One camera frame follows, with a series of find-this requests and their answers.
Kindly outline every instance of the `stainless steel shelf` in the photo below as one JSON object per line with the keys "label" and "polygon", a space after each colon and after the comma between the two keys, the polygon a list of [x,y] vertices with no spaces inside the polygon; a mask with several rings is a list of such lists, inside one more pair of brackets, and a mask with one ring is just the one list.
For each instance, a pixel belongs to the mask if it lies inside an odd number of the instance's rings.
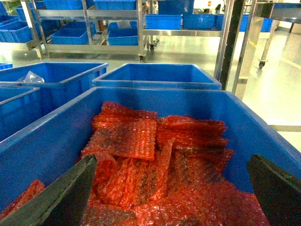
{"label": "stainless steel shelf", "polygon": [[158,36],[191,36],[191,37],[220,37],[221,31],[195,31],[195,30],[143,30],[144,35]]}
{"label": "stainless steel shelf", "polygon": [[254,16],[301,24],[301,3],[256,3]]}
{"label": "stainless steel shelf", "polygon": [[35,48],[36,42],[31,40],[26,43],[13,43],[13,42],[0,42],[0,49],[3,50],[22,50],[22,51],[29,51]]}

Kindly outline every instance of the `caster wheel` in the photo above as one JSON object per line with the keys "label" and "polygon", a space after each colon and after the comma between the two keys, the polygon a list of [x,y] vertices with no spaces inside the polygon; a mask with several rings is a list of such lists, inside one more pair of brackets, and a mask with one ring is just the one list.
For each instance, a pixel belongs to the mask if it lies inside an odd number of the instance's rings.
{"label": "caster wheel", "polygon": [[265,62],[260,62],[259,63],[259,69],[262,69],[265,66]]}
{"label": "caster wheel", "polygon": [[140,56],[140,63],[145,63],[145,56]]}

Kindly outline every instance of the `red bubble wrap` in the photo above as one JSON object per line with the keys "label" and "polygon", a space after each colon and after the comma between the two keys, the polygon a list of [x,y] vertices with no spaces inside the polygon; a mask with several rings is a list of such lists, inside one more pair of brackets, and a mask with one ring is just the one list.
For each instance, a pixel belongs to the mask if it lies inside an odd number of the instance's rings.
{"label": "red bubble wrap", "polygon": [[136,216],[132,210],[111,205],[87,206],[80,226],[135,226]]}
{"label": "red bubble wrap", "polygon": [[214,120],[195,120],[182,116],[168,116],[162,127],[198,133],[200,136],[220,137],[226,131],[225,123]]}
{"label": "red bubble wrap", "polygon": [[110,177],[117,171],[117,163],[115,159],[107,152],[96,152],[88,153],[82,155],[82,158],[86,157],[88,154],[94,154],[97,160],[97,168],[95,171],[93,187],[98,187],[98,184],[105,185]]}
{"label": "red bubble wrap", "polygon": [[167,173],[169,168],[169,161],[173,149],[174,138],[169,140],[161,152],[158,168],[157,168],[157,181],[155,185],[155,192],[150,197],[151,201],[159,200],[166,196],[167,187]]}
{"label": "red bubble wrap", "polygon": [[125,190],[119,204],[119,206],[121,207],[125,207],[125,208],[131,207],[141,164],[142,164],[142,160],[140,159],[130,160],[128,170],[127,170],[127,181],[125,185]]}
{"label": "red bubble wrap", "polygon": [[157,119],[158,113],[144,110],[133,110],[128,107],[124,107],[120,104],[106,101],[102,106],[102,113],[104,114],[117,114],[120,116],[127,116],[132,118],[147,118],[147,119]]}
{"label": "red bubble wrap", "polygon": [[39,180],[34,180],[18,198],[16,198],[0,213],[0,220],[25,205],[27,202],[41,193],[44,189],[45,185],[42,182],[40,182]]}
{"label": "red bubble wrap", "polygon": [[82,153],[107,151],[113,156],[154,159],[155,120],[107,124],[91,137]]}
{"label": "red bubble wrap", "polygon": [[178,182],[178,175],[177,175],[176,164],[175,164],[175,155],[172,154],[170,158],[168,174],[167,174],[167,188],[166,188],[167,196],[178,191],[178,189],[179,189],[179,182]]}
{"label": "red bubble wrap", "polygon": [[149,202],[148,170],[150,161],[143,160],[138,174],[131,207],[144,205]]}
{"label": "red bubble wrap", "polygon": [[195,155],[195,157],[209,160],[219,173],[223,173],[233,154],[232,149],[226,149],[222,153],[201,153]]}
{"label": "red bubble wrap", "polygon": [[111,176],[106,186],[102,190],[98,189],[98,196],[101,197],[102,203],[119,205],[125,190],[129,163],[130,159],[124,160],[120,170]]}
{"label": "red bubble wrap", "polygon": [[154,194],[155,189],[156,189],[157,168],[158,168],[160,154],[161,154],[161,152],[155,150],[154,161],[150,161],[150,164],[149,164],[148,175],[147,175],[148,197],[151,197]]}

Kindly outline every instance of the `blue plastic crate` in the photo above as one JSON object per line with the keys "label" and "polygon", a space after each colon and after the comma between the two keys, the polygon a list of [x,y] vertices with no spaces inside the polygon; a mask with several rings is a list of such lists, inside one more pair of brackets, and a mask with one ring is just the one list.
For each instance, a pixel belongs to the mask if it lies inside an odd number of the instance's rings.
{"label": "blue plastic crate", "polygon": [[[130,25],[132,28],[137,28],[137,21],[130,21]],[[114,30],[114,29],[119,29],[118,23],[110,23],[108,26],[108,31]]]}
{"label": "blue plastic crate", "polygon": [[104,101],[157,111],[159,117],[191,115],[224,121],[234,155],[223,175],[253,192],[246,162],[258,153],[301,179],[301,153],[232,93],[221,90],[90,89],[0,143],[0,211],[34,180],[46,186],[71,168],[92,135],[91,121]]}
{"label": "blue plastic crate", "polygon": [[125,64],[93,80],[93,86],[221,89],[219,81],[196,65]]}
{"label": "blue plastic crate", "polygon": [[11,68],[11,67],[13,67],[13,64],[10,64],[10,63],[0,63],[0,70],[8,69],[8,68]]}
{"label": "blue plastic crate", "polygon": [[159,0],[159,14],[185,15],[193,14],[194,0]]}
{"label": "blue plastic crate", "polygon": [[136,0],[94,0],[100,10],[135,10]]}
{"label": "blue plastic crate", "polygon": [[[42,114],[62,106],[92,87],[92,80],[106,73],[106,63],[39,63],[0,71],[0,86],[41,88]],[[31,71],[45,83],[20,82]]]}
{"label": "blue plastic crate", "polygon": [[10,24],[12,22],[18,21],[19,17],[17,16],[0,16],[0,26]]}
{"label": "blue plastic crate", "polygon": [[137,28],[114,29],[108,34],[110,46],[138,46]]}
{"label": "blue plastic crate", "polygon": [[183,15],[183,28],[185,29],[213,29],[216,15],[191,14]]}
{"label": "blue plastic crate", "polygon": [[[81,0],[44,0],[47,9],[83,9]],[[93,0],[86,0],[87,7],[94,5]]]}
{"label": "blue plastic crate", "polygon": [[[43,1],[36,1],[36,5],[37,5],[37,9],[43,8],[45,6]],[[31,9],[34,20],[37,20],[32,3],[29,3],[29,7]],[[20,17],[20,20],[26,21],[26,17],[25,17],[22,6],[15,7],[15,10],[16,10],[18,16]]]}
{"label": "blue plastic crate", "polygon": [[0,2],[0,15],[1,16],[7,16],[8,15],[8,13],[6,12],[2,2]]}
{"label": "blue plastic crate", "polygon": [[52,43],[57,45],[87,45],[89,43],[86,29],[61,28],[50,37]]}
{"label": "blue plastic crate", "polygon": [[146,29],[152,30],[180,30],[181,15],[148,14],[145,16]]}
{"label": "blue plastic crate", "polygon": [[41,117],[39,88],[0,87],[0,142]]}
{"label": "blue plastic crate", "polygon": [[1,42],[25,43],[32,40],[32,33],[26,22],[16,21],[0,27]]}
{"label": "blue plastic crate", "polygon": [[[86,22],[78,22],[78,21],[74,21],[74,22],[69,22],[67,23],[65,26],[63,26],[63,28],[72,28],[72,29],[86,29]],[[91,22],[91,34],[92,36],[96,34],[96,26],[94,22]]]}

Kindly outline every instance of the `metal shelving rack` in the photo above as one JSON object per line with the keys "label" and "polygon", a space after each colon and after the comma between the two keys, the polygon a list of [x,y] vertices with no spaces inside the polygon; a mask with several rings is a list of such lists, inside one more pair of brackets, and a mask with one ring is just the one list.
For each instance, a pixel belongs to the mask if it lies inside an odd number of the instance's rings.
{"label": "metal shelving rack", "polygon": [[[143,16],[146,13],[146,7],[142,5],[142,0],[137,0],[137,10],[97,10],[96,6],[87,8],[86,1],[83,0],[83,10],[48,10],[37,9],[35,12],[38,21],[48,20],[78,20],[85,21],[89,44],[87,45],[55,45],[48,40],[45,44],[47,54],[50,53],[95,53],[95,54],[132,54],[137,53],[140,62],[145,62],[145,46],[149,45],[148,36],[143,36]],[[138,26],[138,46],[108,46],[103,45],[108,36],[105,30],[96,40],[91,35],[90,22],[93,20],[136,20]]]}
{"label": "metal shelving rack", "polygon": [[[0,0],[2,2],[14,2],[17,0]],[[0,49],[3,50],[20,50],[20,51],[29,51],[35,49],[37,55],[40,59],[43,58],[44,53],[41,46],[41,41],[38,37],[38,33],[35,28],[34,19],[32,17],[32,12],[28,4],[28,0],[21,0],[21,5],[25,13],[26,22],[32,32],[32,40],[26,43],[11,43],[11,42],[0,42]]]}

